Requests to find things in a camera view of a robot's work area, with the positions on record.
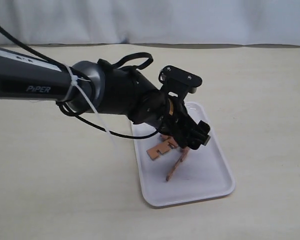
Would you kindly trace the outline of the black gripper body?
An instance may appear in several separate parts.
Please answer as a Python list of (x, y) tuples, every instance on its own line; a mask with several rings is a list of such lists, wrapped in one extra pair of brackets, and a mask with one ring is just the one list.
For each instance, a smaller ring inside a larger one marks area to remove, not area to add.
[(196, 122), (188, 114), (183, 101), (176, 96), (154, 94), (149, 99), (149, 125), (159, 133), (174, 138), (179, 147), (196, 150), (202, 141), (191, 131), (198, 130)]

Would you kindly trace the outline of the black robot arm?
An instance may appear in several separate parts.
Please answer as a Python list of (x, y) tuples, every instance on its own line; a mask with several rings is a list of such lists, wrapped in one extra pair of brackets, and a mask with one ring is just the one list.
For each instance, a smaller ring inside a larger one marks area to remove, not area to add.
[(141, 73), (152, 62), (149, 53), (139, 52), (114, 64), (100, 59), (67, 66), (0, 48), (0, 99), (54, 101), (77, 119), (85, 113), (126, 116), (134, 125), (173, 137), (182, 148), (205, 146), (211, 128), (193, 120), (185, 106), (202, 78), (167, 65), (157, 88)]

